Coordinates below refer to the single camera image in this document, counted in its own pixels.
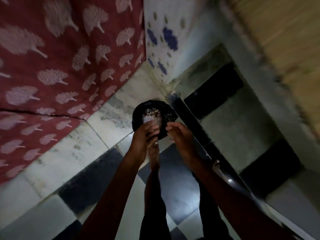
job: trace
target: foot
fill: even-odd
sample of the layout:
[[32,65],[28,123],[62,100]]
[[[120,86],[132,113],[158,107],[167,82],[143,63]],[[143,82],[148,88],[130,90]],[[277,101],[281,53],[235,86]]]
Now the foot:
[[148,156],[150,160],[150,169],[151,171],[159,170],[160,167],[160,150],[159,145],[157,143],[153,143],[148,147]]

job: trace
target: forearm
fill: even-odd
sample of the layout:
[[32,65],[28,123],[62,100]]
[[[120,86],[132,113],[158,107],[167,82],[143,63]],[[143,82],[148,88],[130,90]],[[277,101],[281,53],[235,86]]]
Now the forearm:
[[84,222],[79,239],[114,239],[123,210],[139,169],[139,161],[128,152],[120,163],[107,190]]
[[261,212],[252,200],[229,186],[201,158],[192,160],[190,168],[242,240],[294,240],[286,230]]

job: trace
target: black tile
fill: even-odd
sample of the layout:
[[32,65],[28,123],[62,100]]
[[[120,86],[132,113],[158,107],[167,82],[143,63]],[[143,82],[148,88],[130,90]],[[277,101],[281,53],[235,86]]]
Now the black tile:
[[224,65],[215,72],[184,102],[194,116],[201,120],[222,105],[229,97],[243,87],[243,82],[232,63]]
[[[184,164],[175,144],[160,154],[160,165],[161,196],[168,214],[178,225],[199,208],[199,185]],[[149,174],[149,164],[138,172],[145,183]]]
[[115,148],[107,151],[67,182],[59,190],[60,197],[75,214],[97,203],[110,184],[122,158]]
[[226,158],[221,154],[219,149],[214,145],[213,142],[210,142],[208,145],[204,147],[204,150],[209,155],[209,157],[216,161],[219,160],[220,170],[227,176],[232,178],[238,184],[240,184],[245,189],[248,189],[247,186],[244,184],[242,179],[239,177],[237,172],[233,169],[231,164],[226,160]]
[[186,236],[180,231],[178,227],[175,227],[171,232],[171,239],[172,240],[187,240]]
[[167,96],[167,100],[185,125],[192,131],[200,145],[207,145],[210,142],[209,137],[181,98],[176,93],[172,93]]
[[82,224],[76,220],[59,233],[53,240],[72,240],[77,236],[81,228]]
[[298,157],[290,145],[281,139],[247,166],[240,177],[254,195],[265,198],[300,168]]

